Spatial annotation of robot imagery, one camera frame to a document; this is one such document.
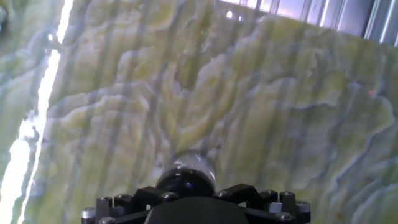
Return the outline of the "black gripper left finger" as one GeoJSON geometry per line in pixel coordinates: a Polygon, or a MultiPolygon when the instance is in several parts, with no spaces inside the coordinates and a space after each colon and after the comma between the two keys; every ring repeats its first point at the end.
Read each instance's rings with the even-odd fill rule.
{"type": "Polygon", "coordinates": [[[144,223],[150,213],[147,207],[179,199],[175,192],[155,187],[136,190],[134,195],[118,194],[114,197],[100,197],[93,207],[81,211],[81,224],[131,224],[144,223]]]}

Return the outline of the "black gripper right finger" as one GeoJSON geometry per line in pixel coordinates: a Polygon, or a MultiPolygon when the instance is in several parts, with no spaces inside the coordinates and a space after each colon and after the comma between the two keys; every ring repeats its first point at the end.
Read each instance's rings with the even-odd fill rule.
{"type": "Polygon", "coordinates": [[[310,203],[297,200],[291,191],[257,191],[254,186],[238,184],[219,190],[213,198],[232,203],[248,223],[310,224],[310,203]]]}

